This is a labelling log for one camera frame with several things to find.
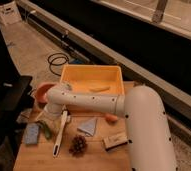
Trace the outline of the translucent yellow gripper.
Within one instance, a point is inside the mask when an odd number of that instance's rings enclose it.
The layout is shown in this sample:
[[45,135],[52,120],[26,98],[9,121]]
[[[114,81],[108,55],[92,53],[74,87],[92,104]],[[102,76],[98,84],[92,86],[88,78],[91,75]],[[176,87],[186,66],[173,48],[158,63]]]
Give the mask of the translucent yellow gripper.
[[42,125],[43,130],[57,132],[60,128],[61,116],[42,111],[36,117],[36,121]]

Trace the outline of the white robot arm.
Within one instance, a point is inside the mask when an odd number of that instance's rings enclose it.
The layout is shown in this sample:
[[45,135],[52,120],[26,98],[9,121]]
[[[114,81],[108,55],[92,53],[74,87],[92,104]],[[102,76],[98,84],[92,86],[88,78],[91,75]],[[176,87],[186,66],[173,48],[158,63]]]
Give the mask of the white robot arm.
[[75,105],[125,119],[130,171],[177,171],[171,133],[159,94],[141,85],[125,95],[74,92],[59,83],[47,93],[44,111],[58,116],[64,105]]

